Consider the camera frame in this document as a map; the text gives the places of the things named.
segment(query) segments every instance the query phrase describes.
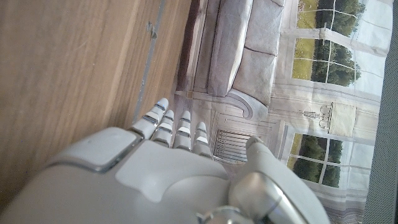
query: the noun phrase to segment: gray sofa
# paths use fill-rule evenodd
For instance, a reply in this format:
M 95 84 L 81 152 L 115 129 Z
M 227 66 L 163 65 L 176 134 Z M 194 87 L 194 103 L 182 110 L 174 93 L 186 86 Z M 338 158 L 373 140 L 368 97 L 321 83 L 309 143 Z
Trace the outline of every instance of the gray sofa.
M 283 5 L 284 0 L 209 1 L 193 91 L 240 105 L 246 119 L 264 118 Z

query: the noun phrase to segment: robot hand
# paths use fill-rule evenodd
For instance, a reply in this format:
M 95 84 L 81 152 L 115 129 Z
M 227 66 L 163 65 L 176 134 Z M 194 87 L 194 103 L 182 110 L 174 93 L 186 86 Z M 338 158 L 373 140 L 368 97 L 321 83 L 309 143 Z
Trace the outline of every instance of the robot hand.
M 49 161 L 0 223 L 328 223 L 313 192 L 256 137 L 230 181 L 206 126 L 161 99 L 128 131 L 107 128 Z

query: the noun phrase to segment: wooden table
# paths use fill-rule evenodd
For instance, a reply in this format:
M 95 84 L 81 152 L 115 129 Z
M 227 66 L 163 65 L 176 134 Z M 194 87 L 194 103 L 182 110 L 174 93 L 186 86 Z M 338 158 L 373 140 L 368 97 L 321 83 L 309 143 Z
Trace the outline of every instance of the wooden table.
M 189 8 L 187 0 L 0 1 L 0 211 L 65 146 L 126 128 L 172 94 Z

